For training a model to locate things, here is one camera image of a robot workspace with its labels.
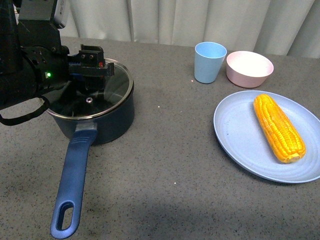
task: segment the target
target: handle hole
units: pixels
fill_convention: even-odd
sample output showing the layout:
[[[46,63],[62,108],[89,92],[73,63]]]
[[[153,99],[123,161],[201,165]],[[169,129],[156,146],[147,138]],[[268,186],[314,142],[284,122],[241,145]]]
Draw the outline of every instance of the handle hole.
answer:
[[[58,230],[65,230],[70,227],[72,222],[72,214],[74,212],[74,204],[72,202],[65,202],[59,211],[59,218],[57,222]]]

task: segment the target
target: pink bowl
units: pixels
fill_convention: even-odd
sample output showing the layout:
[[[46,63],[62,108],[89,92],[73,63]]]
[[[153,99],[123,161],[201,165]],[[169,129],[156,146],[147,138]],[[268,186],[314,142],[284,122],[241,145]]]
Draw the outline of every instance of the pink bowl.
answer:
[[[226,76],[243,88],[260,86],[274,71],[272,62],[252,51],[235,51],[226,58]]]

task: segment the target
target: white curtain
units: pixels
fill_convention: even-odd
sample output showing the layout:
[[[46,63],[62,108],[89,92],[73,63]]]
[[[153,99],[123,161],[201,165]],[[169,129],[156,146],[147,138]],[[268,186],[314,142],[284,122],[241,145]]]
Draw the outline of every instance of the white curtain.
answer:
[[[320,0],[70,0],[62,36],[320,58]]]

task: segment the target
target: glass lid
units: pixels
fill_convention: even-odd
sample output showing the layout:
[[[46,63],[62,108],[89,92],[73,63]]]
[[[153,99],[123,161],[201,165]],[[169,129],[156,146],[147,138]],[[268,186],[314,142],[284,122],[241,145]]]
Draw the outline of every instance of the glass lid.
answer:
[[[114,63],[114,76],[101,78],[105,81],[104,88],[87,89],[85,81],[69,81],[62,89],[45,95],[50,101],[47,112],[62,119],[91,119],[112,111],[125,101],[133,90],[131,74],[121,63],[107,58],[105,61]]]

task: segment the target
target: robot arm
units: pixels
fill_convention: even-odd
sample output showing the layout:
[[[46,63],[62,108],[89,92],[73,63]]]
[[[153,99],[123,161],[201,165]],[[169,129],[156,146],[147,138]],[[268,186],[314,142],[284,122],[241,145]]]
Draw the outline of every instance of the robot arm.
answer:
[[[37,111],[16,119],[16,125],[42,114],[50,103],[45,94],[59,90],[79,76],[88,89],[103,89],[104,77],[113,76],[114,64],[106,64],[103,49],[81,45],[75,56],[61,45],[58,28],[66,25],[68,0],[15,0],[18,25],[12,0],[0,2],[0,110],[33,98],[44,99]]]

